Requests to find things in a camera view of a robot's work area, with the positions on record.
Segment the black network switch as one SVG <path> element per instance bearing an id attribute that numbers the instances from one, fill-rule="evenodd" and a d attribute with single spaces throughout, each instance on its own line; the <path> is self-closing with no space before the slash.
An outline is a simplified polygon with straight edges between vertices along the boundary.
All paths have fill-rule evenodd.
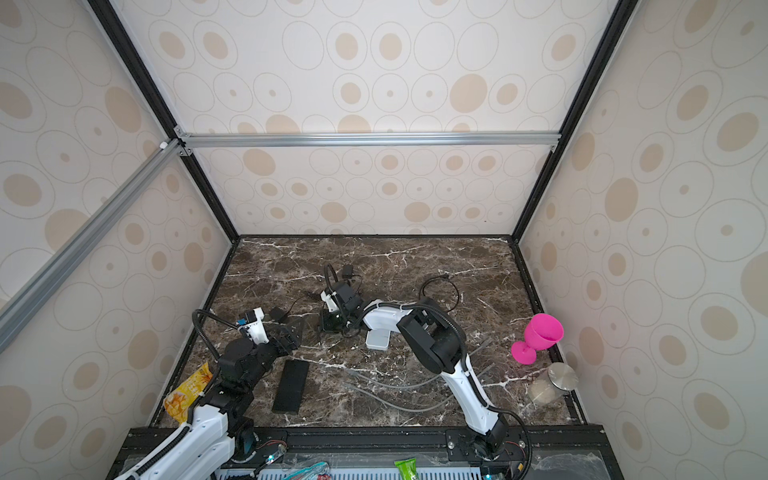
<path id="1" fill-rule="evenodd" d="M 276 414 L 298 414 L 303 399 L 310 363 L 287 360 L 272 405 Z"/>

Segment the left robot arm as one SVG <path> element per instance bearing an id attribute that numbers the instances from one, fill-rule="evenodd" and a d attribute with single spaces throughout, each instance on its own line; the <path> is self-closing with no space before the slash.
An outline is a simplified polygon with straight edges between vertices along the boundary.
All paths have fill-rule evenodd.
<path id="1" fill-rule="evenodd" d="M 218 351 L 205 334 L 205 318 L 239 336 Z M 259 308 L 234 323 L 205 310 L 193 312 L 193 326 L 216 363 L 213 378 L 187 410 L 187 419 L 122 479 L 208 479 L 230 460 L 255 454 L 257 436 L 246 415 L 253 391 L 278 358 L 300 347 L 305 327 L 301 319 L 266 327 L 263 318 Z"/>

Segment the black power adapter with cable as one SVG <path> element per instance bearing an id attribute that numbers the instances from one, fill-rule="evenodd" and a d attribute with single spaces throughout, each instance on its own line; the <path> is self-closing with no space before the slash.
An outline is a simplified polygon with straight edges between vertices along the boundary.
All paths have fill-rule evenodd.
<path id="1" fill-rule="evenodd" d="M 304 301 L 316 301 L 318 299 L 318 295 L 311 291 L 304 291 L 302 292 L 297 298 L 295 298 L 291 304 L 286 308 L 282 307 L 274 307 L 269 311 L 270 319 L 273 322 L 284 324 L 288 321 L 290 318 L 294 308 L 301 302 Z"/>

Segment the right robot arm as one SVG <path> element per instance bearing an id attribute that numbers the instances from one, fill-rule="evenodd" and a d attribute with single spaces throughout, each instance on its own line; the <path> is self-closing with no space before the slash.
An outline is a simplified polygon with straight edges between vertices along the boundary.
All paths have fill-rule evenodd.
<path id="1" fill-rule="evenodd" d="M 466 334 L 435 300 L 423 296 L 412 303 L 366 303 L 347 281 L 328 283 L 321 299 L 325 330 L 349 335 L 364 331 L 366 347 L 378 351 L 388 349 L 392 333 L 401 335 L 421 365 L 448 385 L 467 426 L 475 433 L 473 445 L 481 458 L 492 459 L 511 443 L 506 421 L 510 417 L 521 428 L 518 445 L 523 458 L 531 459 L 527 426 L 517 413 L 492 403 L 473 370 Z"/>

